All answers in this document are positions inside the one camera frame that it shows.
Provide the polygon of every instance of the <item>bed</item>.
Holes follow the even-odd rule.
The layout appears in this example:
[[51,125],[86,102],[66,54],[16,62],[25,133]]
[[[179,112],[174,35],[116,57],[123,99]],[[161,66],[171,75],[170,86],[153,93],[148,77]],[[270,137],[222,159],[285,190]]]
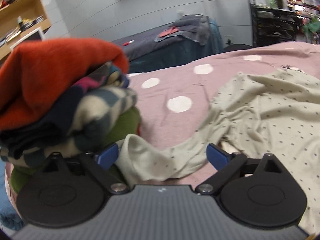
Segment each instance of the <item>bed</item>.
[[170,25],[174,23],[113,41],[113,43],[119,46],[122,46],[126,42],[134,41],[132,44],[123,47],[130,61],[129,73],[150,72],[168,67],[181,66],[203,57],[222,53],[222,39],[216,21],[202,15],[186,15],[182,20],[190,17],[205,17],[208,19],[210,35],[204,45],[179,36],[174,37],[174,43],[170,41],[166,44],[167,40],[160,41],[160,43],[165,44],[159,48],[158,43],[154,41],[156,36],[162,31],[169,29]]
[[[286,72],[288,68],[301,75],[313,76],[317,82],[320,79],[320,47],[302,42],[286,42],[209,56],[179,67],[129,74],[131,88],[139,95],[137,107],[142,116],[141,137],[159,151],[182,145],[194,137],[198,129],[201,129],[209,106],[220,103],[215,102],[216,99],[213,98],[219,98],[219,93],[230,87],[225,87],[225,85],[236,80],[235,76],[258,78],[260,75],[270,74],[278,69],[281,73]],[[320,112],[319,104],[320,101],[313,107]],[[227,152],[239,150],[227,140],[220,140],[220,143]],[[283,156],[281,151],[273,153],[282,162],[290,158]],[[309,233],[319,233],[320,200],[317,199],[320,195],[319,154],[314,153],[312,158],[312,178],[302,182],[302,177],[299,176],[303,175],[292,175],[308,197],[308,208],[300,225]],[[291,163],[293,159],[290,159],[288,165],[290,166]],[[304,165],[301,162],[301,168],[306,169]],[[10,180],[11,169],[11,165],[7,164],[7,180]],[[308,167],[304,173],[308,173],[310,169]],[[139,182],[191,184],[194,187],[216,172],[214,167],[208,163],[201,163],[195,170],[192,174],[179,179]],[[10,188],[7,193],[14,205],[15,194]]]

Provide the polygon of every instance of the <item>metal screw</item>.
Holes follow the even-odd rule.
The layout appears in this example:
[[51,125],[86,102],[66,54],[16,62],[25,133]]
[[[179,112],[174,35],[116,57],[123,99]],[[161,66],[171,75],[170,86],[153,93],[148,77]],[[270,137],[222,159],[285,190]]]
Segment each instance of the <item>metal screw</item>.
[[111,185],[111,189],[114,192],[123,192],[127,189],[127,186],[123,183],[115,183]]
[[201,184],[198,189],[202,192],[202,193],[209,193],[211,191],[213,191],[213,186],[210,184]]

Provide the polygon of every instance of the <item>orange fabric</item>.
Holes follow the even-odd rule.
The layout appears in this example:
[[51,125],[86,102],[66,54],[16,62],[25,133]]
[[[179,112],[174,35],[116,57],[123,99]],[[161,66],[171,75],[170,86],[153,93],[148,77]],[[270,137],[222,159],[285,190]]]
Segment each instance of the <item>orange fabric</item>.
[[20,44],[0,69],[0,130],[37,121],[89,69],[107,61],[127,73],[124,53],[106,41],[68,38]]

